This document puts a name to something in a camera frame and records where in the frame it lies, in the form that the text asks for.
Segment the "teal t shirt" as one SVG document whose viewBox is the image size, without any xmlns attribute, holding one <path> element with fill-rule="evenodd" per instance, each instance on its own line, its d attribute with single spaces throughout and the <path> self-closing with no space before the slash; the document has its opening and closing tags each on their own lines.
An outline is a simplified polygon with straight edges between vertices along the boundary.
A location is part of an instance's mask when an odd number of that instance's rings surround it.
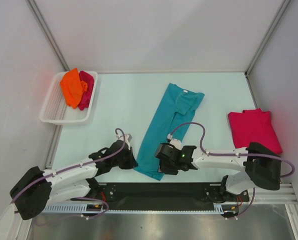
<svg viewBox="0 0 298 240">
<path fill-rule="evenodd" d="M 189 91 L 173 83 L 167 86 L 140 145 L 137 172 L 158 181 L 163 178 L 165 174 L 159 172 L 160 161 L 155 157 L 157 148 L 177 126 L 193 121 L 204 97 L 202 92 Z"/>
</svg>

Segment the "white perforated plastic basket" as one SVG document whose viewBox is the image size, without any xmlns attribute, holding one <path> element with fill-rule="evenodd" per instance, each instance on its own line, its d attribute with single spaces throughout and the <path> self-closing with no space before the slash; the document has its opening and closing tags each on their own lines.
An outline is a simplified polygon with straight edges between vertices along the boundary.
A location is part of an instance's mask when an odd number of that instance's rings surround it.
<svg viewBox="0 0 298 240">
<path fill-rule="evenodd" d="M 50 84 L 47 95 L 44 99 L 39 119 L 43 123 L 50 123 L 58 126 L 63 125 L 87 125 L 90 122 L 90 116 L 96 94 L 98 73 L 95 71 L 88 71 L 94 79 L 91 99 L 89 106 L 84 110 L 79 108 L 72 108 L 68 106 L 63 95 L 60 82 L 65 75 L 65 71 L 57 73 Z"/>
</svg>

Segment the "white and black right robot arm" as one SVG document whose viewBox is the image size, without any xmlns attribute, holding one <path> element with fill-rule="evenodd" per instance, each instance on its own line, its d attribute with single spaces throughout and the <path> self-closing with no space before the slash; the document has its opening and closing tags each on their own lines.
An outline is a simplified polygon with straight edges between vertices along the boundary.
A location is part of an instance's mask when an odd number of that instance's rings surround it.
<svg viewBox="0 0 298 240">
<path fill-rule="evenodd" d="M 257 142 L 250 143 L 248 147 L 236 148 L 230 153 L 211 153 L 172 140 L 161 143 L 155 157 L 159 159 L 159 170 L 166 175 L 207 168 L 236 171 L 221 180 L 219 194 L 226 201 L 255 187 L 269 191 L 280 189 L 281 160 L 277 154 Z"/>
</svg>

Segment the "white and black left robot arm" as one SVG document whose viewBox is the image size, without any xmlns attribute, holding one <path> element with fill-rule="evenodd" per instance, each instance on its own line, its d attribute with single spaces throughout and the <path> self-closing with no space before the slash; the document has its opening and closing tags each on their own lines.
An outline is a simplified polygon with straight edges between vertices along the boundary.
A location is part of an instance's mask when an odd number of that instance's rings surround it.
<svg viewBox="0 0 298 240">
<path fill-rule="evenodd" d="M 38 216 L 47 206 L 80 198 L 106 199 L 97 176 L 112 168 L 130 170 L 138 164 L 129 141 L 116 140 L 110 147 L 91 153 L 79 163 L 61 169 L 30 168 L 10 191 L 12 204 L 23 220 Z"/>
</svg>

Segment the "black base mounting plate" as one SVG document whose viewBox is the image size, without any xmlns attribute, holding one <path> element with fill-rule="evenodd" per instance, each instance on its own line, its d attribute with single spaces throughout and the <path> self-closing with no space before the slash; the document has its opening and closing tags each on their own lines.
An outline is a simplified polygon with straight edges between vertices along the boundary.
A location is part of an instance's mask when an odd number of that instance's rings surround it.
<svg viewBox="0 0 298 240">
<path fill-rule="evenodd" d="M 139 205 L 151 208 L 179 209 L 180 204 L 201 206 L 206 203 L 235 204 L 247 203 L 250 200 L 247 190 L 239 195 L 225 192 L 216 182 L 185 183 L 98 183 L 91 184 L 87 198 L 100 199 L 114 203 L 118 207 Z"/>
</svg>

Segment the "crimson t shirt in basket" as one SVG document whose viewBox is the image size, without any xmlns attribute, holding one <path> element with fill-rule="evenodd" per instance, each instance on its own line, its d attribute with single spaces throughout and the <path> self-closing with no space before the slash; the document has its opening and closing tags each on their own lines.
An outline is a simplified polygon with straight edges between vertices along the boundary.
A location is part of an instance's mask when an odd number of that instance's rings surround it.
<svg viewBox="0 0 298 240">
<path fill-rule="evenodd" d="M 83 95 L 81 97 L 81 101 L 78 105 L 78 108 L 81 111 L 83 111 L 85 108 L 88 108 L 90 105 L 95 79 L 92 75 L 90 75 L 85 71 L 79 72 L 79 78 L 83 88 Z"/>
</svg>

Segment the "folded crimson t shirt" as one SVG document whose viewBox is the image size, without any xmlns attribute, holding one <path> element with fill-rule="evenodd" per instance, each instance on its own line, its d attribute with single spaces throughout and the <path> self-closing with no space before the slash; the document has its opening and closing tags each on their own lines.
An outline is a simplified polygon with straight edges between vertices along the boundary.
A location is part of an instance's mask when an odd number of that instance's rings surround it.
<svg viewBox="0 0 298 240">
<path fill-rule="evenodd" d="M 247 147 L 251 142 L 259 143 L 275 154 L 283 150 L 272 126 L 270 111 L 260 108 L 230 112 L 227 115 L 233 144 L 236 148 Z"/>
</svg>

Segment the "orange t shirt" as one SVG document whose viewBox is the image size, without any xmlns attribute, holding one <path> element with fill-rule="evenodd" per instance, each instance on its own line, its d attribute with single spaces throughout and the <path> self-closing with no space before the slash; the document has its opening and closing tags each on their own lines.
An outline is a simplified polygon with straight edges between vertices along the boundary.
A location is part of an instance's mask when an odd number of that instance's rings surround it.
<svg viewBox="0 0 298 240">
<path fill-rule="evenodd" d="M 59 84 L 66 104 L 76 109 L 88 89 L 88 84 L 80 79 L 78 69 L 74 68 L 66 72 Z"/>
</svg>

